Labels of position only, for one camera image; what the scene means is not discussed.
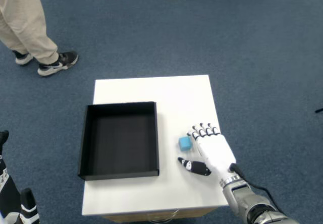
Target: blue cube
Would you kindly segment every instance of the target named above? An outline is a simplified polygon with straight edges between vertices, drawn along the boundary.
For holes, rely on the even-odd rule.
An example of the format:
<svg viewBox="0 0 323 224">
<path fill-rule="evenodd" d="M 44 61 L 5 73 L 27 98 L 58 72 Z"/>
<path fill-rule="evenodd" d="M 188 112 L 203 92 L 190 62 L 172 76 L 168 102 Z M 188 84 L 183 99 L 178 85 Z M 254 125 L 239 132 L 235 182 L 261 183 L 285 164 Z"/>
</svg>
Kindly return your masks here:
<svg viewBox="0 0 323 224">
<path fill-rule="evenodd" d="M 191 139 L 190 137 L 181 137 L 179 139 L 180 149 L 181 151 L 187 151 L 190 150 L 192 147 Z"/>
</svg>

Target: white tabletop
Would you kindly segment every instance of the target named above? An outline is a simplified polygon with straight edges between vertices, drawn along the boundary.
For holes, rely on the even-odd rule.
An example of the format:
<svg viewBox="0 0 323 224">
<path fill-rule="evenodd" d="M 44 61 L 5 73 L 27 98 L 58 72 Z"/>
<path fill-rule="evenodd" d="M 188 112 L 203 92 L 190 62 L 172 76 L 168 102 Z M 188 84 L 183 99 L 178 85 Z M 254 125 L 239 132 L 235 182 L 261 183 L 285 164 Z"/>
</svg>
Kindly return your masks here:
<svg viewBox="0 0 323 224">
<path fill-rule="evenodd" d="M 195 148 L 180 152 L 178 139 L 200 122 L 219 126 L 208 75 L 96 80 L 94 104 L 155 101 L 158 177 L 85 181 L 83 215 L 120 214 L 227 205 L 216 178 L 192 174 L 178 156 L 199 160 Z"/>
</svg>

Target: robot finger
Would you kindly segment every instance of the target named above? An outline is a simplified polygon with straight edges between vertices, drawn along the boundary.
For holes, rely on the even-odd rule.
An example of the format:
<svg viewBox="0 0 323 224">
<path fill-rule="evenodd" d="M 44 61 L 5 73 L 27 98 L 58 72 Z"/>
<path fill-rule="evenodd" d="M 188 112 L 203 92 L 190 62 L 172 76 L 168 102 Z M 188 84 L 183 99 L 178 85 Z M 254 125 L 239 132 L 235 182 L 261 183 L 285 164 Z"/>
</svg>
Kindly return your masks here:
<svg viewBox="0 0 323 224">
<path fill-rule="evenodd" d="M 206 132 L 206 134 L 208 136 L 214 135 L 213 131 L 211 130 L 210 127 L 208 127 L 206 124 L 204 123 L 200 123 L 200 126 L 204 129 L 204 131 Z"/>
<path fill-rule="evenodd" d="M 209 176 L 211 174 L 211 171 L 203 162 L 185 160 L 181 157 L 178 158 L 178 161 L 189 172 L 204 176 Z"/>
<path fill-rule="evenodd" d="M 198 137 L 200 137 L 200 135 L 196 131 L 189 131 L 187 133 L 187 136 L 191 137 L 195 141 L 197 140 Z"/>
<path fill-rule="evenodd" d="M 34 195 L 31 189 L 27 188 L 21 192 L 21 209 L 16 224 L 40 223 L 39 214 Z"/>
<path fill-rule="evenodd" d="M 8 137 L 9 137 L 8 131 L 0 132 L 0 155 L 2 155 L 2 146 L 8 140 Z"/>
<path fill-rule="evenodd" d="M 201 126 L 201 125 L 195 125 L 193 126 L 193 129 L 198 132 L 198 134 L 201 136 L 201 137 L 205 137 L 207 134 L 204 130 L 204 128 Z"/>
<path fill-rule="evenodd" d="M 207 124 L 210 129 L 212 130 L 213 134 L 214 135 L 218 135 L 218 134 L 221 134 L 221 132 L 219 131 L 219 129 L 217 127 L 214 127 L 211 123 Z"/>
</svg>

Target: beige pants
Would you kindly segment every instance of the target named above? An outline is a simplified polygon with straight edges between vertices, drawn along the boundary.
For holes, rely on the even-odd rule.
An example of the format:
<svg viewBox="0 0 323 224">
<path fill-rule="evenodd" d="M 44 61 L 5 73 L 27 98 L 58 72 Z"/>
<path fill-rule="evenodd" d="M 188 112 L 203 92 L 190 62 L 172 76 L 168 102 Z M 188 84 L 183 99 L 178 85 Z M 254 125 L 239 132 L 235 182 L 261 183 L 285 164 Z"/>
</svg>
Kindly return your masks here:
<svg viewBox="0 0 323 224">
<path fill-rule="evenodd" d="M 0 0 L 0 40 L 43 64 L 52 64 L 59 56 L 56 44 L 47 37 L 40 0 Z"/>
</svg>

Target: white sole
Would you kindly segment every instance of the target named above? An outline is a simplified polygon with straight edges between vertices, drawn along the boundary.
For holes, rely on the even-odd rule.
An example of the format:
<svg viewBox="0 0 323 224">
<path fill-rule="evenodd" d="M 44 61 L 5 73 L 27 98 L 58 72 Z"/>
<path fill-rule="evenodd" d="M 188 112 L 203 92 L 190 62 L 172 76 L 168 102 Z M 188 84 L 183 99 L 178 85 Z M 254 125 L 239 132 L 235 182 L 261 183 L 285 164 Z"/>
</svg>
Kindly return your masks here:
<svg viewBox="0 0 323 224">
<path fill-rule="evenodd" d="M 30 54 L 28 54 L 24 59 L 18 59 L 16 58 L 16 64 L 18 65 L 25 65 L 29 63 L 34 57 Z"/>
<path fill-rule="evenodd" d="M 54 73 L 57 73 L 58 71 L 60 71 L 60 70 L 67 70 L 67 69 L 69 69 L 71 66 L 73 66 L 74 64 L 76 64 L 76 62 L 77 62 L 77 59 L 79 58 L 79 56 L 77 55 L 76 56 L 76 58 L 75 58 L 75 60 L 72 62 L 72 63 L 70 63 L 68 66 L 63 66 L 63 67 L 61 67 L 61 68 L 50 68 L 50 69 L 48 69 L 48 70 L 46 70 L 46 71 L 43 71 L 43 70 L 41 70 L 41 69 L 38 69 L 37 70 L 37 73 L 40 75 L 40 76 L 44 76 L 44 77 L 46 77 L 46 76 L 49 76 L 49 75 L 52 75 L 52 74 L 54 74 Z"/>
</svg>

